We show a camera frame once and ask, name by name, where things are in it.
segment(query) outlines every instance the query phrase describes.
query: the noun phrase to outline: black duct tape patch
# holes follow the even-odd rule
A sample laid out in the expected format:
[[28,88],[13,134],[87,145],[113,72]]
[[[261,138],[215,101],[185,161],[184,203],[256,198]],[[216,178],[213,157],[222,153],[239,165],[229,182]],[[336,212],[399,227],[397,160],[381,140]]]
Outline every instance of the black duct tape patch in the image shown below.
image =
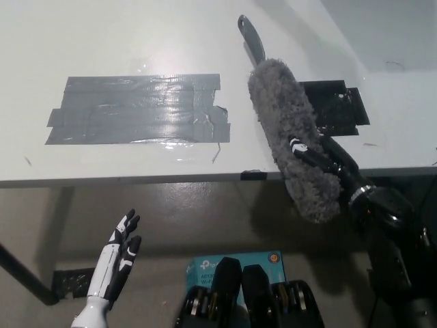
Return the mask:
[[315,123],[321,133],[331,136],[358,135],[356,126],[370,124],[357,88],[344,81],[302,82],[313,105]]
[[252,169],[251,171],[243,171],[240,174],[241,181],[260,181],[267,180],[267,172],[261,172],[258,169]]
[[52,290],[59,299],[65,299],[68,294],[73,298],[86,297],[94,274],[94,268],[55,271],[53,273]]

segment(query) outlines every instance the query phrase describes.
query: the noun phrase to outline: white table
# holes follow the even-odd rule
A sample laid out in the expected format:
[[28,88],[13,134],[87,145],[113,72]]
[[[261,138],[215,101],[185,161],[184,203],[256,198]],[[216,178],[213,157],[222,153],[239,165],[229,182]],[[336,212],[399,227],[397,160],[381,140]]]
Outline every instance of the white table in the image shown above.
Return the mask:
[[[299,81],[359,88],[371,125],[336,139],[365,174],[437,172],[434,2],[370,2],[2,1],[0,187],[280,178],[249,99],[240,14]],[[229,111],[214,163],[212,143],[44,145],[69,76],[195,73],[220,73],[215,104]]]

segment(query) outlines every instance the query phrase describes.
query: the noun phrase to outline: table leg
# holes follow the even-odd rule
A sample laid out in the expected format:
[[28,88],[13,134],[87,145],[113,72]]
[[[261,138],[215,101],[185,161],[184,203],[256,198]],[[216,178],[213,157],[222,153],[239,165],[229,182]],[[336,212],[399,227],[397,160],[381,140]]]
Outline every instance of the table leg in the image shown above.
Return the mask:
[[0,267],[20,282],[29,292],[45,305],[54,305],[59,298],[47,288],[27,267],[18,261],[2,244],[0,244]]

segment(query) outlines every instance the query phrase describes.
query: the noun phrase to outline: gray duct tape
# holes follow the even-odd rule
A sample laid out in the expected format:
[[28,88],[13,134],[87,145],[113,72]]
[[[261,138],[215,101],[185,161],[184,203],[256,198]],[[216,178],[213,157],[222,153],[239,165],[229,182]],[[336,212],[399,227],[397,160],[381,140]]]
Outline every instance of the gray duct tape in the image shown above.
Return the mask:
[[70,77],[47,144],[229,142],[218,74]]
[[54,109],[47,126],[114,126],[133,124],[226,124],[227,111],[213,107],[96,107],[94,109]]
[[129,144],[147,142],[229,142],[230,124],[138,125],[130,128],[65,126],[53,128],[47,145]]
[[174,92],[220,90],[219,74],[69,77],[65,92]]
[[94,107],[207,107],[214,104],[214,91],[66,93],[61,108]]

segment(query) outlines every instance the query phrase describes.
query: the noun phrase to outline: black cable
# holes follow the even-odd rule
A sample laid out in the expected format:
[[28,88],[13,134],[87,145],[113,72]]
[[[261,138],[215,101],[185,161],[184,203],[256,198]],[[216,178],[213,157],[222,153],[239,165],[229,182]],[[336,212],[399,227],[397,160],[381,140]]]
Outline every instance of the black cable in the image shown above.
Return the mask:
[[378,305],[378,300],[379,300],[379,299],[380,299],[379,297],[376,297],[376,298],[375,298],[375,302],[373,303],[373,307],[372,307],[371,312],[370,312],[369,324],[367,325],[367,328],[370,328],[370,327],[371,327],[371,323],[372,323],[372,321],[373,321],[373,317],[374,317],[374,315],[375,315],[376,306]]
[[421,217],[422,217],[423,207],[424,207],[424,205],[425,205],[425,203],[426,203],[426,200],[428,199],[428,197],[429,197],[429,195],[430,195],[430,193],[431,193],[431,191],[432,191],[434,185],[436,184],[436,182],[437,182],[437,176],[435,176],[434,179],[432,180],[431,184],[430,184],[429,187],[428,187],[428,190],[426,191],[425,195],[423,196],[423,199],[422,199],[421,204],[420,204],[419,207],[417,208],[417,212],[418,212],[418,214],[419,214]]

